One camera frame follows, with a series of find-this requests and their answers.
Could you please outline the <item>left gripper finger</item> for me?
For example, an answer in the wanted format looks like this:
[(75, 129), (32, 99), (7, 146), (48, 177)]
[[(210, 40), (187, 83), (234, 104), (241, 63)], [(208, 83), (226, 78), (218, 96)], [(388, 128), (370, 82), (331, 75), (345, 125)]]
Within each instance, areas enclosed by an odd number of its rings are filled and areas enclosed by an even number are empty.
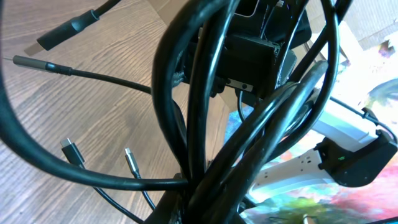
[(146, 218), (144, 224), (184, 224), (188, 223), (188, 203), (190, 188), (165, 191), (155, 210)]

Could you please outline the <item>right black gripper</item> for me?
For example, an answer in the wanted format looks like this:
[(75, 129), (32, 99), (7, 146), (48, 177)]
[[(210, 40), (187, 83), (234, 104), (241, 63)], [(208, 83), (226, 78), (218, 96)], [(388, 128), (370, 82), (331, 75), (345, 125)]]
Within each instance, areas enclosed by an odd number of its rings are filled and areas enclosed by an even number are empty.
[(205, 22), (213, 26), (213, 37), (204, 53), (215, 76), (212, 95), (225, 86), (263, 96), (283, 84), (296, 62), (292, 49), (308, 41), (310, 25), (306, 1), (191, 1), (177, 14), (177, 31), (182, 34), (177, 48), (177, 83), (189, 83), (194, 59), (202, 52), (199, 30)]

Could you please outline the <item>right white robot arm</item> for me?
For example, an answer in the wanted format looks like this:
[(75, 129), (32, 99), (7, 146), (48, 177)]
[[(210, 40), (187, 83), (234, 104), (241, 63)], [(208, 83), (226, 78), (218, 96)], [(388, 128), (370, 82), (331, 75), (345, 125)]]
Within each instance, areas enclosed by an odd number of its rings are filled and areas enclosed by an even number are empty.
[(323, 30), (298, 67), (292, 72), (290, 85), (264, 101), (248, 117), (222, 147), (203, 180), (192, 190), (192, 199), (213, 199), (231, 177), (256, 176), (244, 191), (256, 200), (265, 200), (305, 185), (335, 182), (345, 187), (362, 187), (372, 182), (397, 152), (397, 138), (388, 130), (376, 129), (378, 120), (369, 112), (358, 119), (346, 114), (348, 106), (330, 96), (332, 77), (327, 77), (319, 93), (311, 92), (286, 129), (285, 139), (273, 150), (253, 156), (252, 164), (263, 165), (289, 150), (309, 129), (324, 135), (324, 140), (305, 154), (271, 167), (260, 175), (245, 167), (236, 172), (233, 162), (239, 154), (249, 156), (252, 149), (265, 148), (272, 133), (270, 125), (277, 111), (295, 88), (303, 72), (325, 73), (328, 64), (319, 61), (310, 65), (326, 44)]

